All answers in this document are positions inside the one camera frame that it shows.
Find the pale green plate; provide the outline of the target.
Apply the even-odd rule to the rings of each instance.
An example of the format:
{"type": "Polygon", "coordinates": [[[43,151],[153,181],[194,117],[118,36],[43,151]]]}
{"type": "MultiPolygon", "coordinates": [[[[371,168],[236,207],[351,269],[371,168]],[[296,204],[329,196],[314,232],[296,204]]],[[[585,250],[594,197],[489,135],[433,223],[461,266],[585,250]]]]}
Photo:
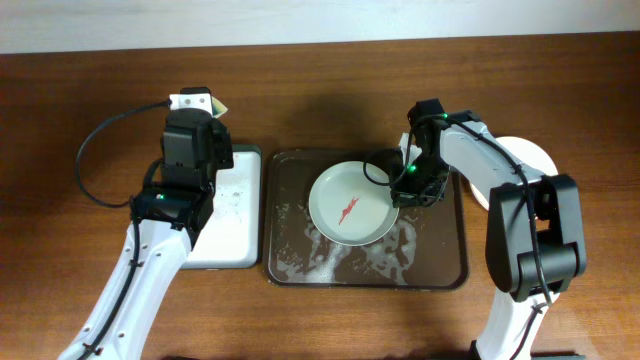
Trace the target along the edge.
{"type": "Polygon", "coordinates": [[[385,171],[361,161],[345,161],[322,172],[313,183],[309,214],[316,229],[345,246],[363,246],[386,235],[399,210],[393,207],[385,171]]]}

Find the cream plate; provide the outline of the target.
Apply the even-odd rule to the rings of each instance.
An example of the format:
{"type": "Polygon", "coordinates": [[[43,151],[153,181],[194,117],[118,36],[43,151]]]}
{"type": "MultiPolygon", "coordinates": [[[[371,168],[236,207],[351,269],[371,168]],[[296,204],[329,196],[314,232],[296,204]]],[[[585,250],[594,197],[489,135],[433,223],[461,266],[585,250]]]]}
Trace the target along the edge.
{"type": "Polygon", "coordinates": [[[545,175],[555,176],[559,174],[552,158],[537,144],[515,136],[501,136],[497,137],[495,141],[519,160],[522,160],[532,168],[542,171],[545,175]]]}

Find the green and yellow sponge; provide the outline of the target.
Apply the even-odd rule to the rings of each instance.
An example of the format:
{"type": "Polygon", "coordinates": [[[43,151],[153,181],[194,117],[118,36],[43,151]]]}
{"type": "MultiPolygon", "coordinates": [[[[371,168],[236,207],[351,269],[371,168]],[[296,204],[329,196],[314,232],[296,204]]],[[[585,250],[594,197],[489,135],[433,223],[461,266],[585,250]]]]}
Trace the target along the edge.
{"type": "Polygon", "coordinates": [[[228,108],[217,98],[211,97],[212,107],[213,107],[213,117],[220,118],[224,114],[228,112],[228,108]]]}

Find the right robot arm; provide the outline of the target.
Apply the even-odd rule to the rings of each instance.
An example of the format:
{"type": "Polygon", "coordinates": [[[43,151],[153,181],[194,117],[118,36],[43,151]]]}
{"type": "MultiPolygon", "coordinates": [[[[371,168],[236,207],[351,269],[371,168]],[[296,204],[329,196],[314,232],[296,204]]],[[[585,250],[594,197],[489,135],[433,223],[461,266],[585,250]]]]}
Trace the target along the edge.
{"type": "Polygon", "coordinates": [[[394,207],[435,205],[451,170],[489,202],[485,259],[496,293],[471,357],[531,358],[545,315],[586,270],[577,183],[526,164],[470,110],[446,112],[429,99],[417,102],[407,118],[403,158],[389,183],[394,207]]]}

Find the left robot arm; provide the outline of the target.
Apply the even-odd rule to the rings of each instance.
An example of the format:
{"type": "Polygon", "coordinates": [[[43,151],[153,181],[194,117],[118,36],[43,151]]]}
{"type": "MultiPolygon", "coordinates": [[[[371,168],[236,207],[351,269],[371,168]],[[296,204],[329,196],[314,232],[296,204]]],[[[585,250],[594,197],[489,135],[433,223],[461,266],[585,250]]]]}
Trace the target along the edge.
{"type": "Polygon", "coordinates": [[[184,88],[168,108],[162,156],[126,201],[131,223],[117,264],[63,359],[138,359],[169,285],[211,217],[216,174],[234,165],[225,108],[206,87],[184,88]]]}

